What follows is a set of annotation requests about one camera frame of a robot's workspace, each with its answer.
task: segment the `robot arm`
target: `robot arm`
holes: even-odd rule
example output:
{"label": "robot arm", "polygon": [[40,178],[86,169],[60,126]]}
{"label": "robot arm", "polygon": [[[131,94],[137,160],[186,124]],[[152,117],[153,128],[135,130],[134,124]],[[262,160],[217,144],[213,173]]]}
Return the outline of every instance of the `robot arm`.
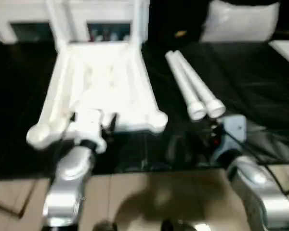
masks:
{"label": "robot arm", "polygon": [[[233,123],[229,125],[229,121],[219,126],[224,126],[222,130],[225,129],[232,135],[240,134],[234,130],[236,125]],[[220,133],[220,135],[221,145],[213,153],[213,157],[226,170],[232,188],[241,198],[250,229],[289,231],[289,200],[281,192],[271,174],[252,158],[244,155],[235,144],[230,144],[234,140],[227,139],[225,137],[227,134]]]}

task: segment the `tan floor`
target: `tan floor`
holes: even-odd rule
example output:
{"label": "tan floor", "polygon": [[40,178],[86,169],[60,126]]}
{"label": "tan floor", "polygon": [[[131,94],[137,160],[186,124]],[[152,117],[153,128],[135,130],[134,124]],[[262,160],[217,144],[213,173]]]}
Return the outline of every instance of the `tan floor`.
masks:
{"label": "tan floor", "polygon": [[[289,166],[271,169],[289,189]],[[19,211],[34,182],[0,181],[0,203]],[[37,182],[21,220],[0,212],[0,231],[40,231],[48,183]],[[207,224],[211,231],[250,230],[242,202],[222,170],[92,177],[79,229],[91,231],[95,224],[110,220],[120,231],[158,231],[166,218]]]}

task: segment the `white cabinet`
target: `white cabinet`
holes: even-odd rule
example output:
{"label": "white cabinet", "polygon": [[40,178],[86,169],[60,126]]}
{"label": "white cabinet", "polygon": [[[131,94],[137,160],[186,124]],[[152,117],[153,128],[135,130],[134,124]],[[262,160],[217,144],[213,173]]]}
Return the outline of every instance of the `white cabinet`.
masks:
{"label": "white cabinet", "polygon": [[[54,0],[71,41],[128,39],[133,0]],[[141,36],[147,39],[149,0],[141,6]],[[49,41],[51,22],[44,0],[0,0],[0,38],[4,43]]]}

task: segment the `white cylinder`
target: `white cylinder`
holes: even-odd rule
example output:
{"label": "white cylinder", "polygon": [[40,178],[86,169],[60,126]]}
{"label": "white cylinder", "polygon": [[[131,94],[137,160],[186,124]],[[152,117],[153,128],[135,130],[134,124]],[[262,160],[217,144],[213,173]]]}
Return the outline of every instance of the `white cylinder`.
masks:
{"label": "white cylinder", "polygon": [[185,99],[189,117],[194,121],[202,119],[206,115],[205,107],[194,93],[187,77],[184,75],[184,72],[180,67],[181,65],[173,56],[172,51],[167,52],[165,57]]}
{"label": "white cylinder", "polygon": [[54,0],[46,0],[46,8],[50,18],[50,26],[54,34],[55,44],[57,52],[64,49],[64,47],[69,43],[69,39],[64,30],[64,25],[60,21],[60,16],[58,15],[58,10],[56,9],[56,3]]}
{"label": "white cylinder", "polygon": [[140,45],[140,16],[141,16],[140,0],[133,1],[133,21],[131,24],[131,42]]}
{"label": "white cylinder", "polygon": [[200,98],[206,105],[208,115],[211,118],[220,117],[226,111],[225,105],[218,100],[214,94],[210,91],[208,86],[202,81],[197,72],[192,68],[184,56],[179,52],[175,51],[173,56],[182,65],[184,71],[186,72],[191,84],[196,89]]}

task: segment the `black cloth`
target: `black cloth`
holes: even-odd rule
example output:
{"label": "black cloth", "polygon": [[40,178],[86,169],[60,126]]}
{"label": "black cloth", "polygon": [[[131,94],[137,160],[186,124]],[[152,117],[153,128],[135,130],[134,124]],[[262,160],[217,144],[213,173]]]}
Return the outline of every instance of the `black cloth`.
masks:
{"label": "black cloth", "polygon": [[[181,51],[226,105],[226,114],[246,116],[246,145],[253,153],[263,163],[289,163],[289,62],[265,43],[191,43]],[[115,135],[97,157],[93,173],[219,167],[209,164],[201,148],[199,132],[206,120],[190,122],[163,49],[145,44],[142,52],[158,106],[169,122],[159,135]],[[0,179],[49,176],[58,159],[53,156],[71,147],[67,141],[37,152],[26,144],[28,129],[39,119],[55,59],[52,44],[0,44]]]}

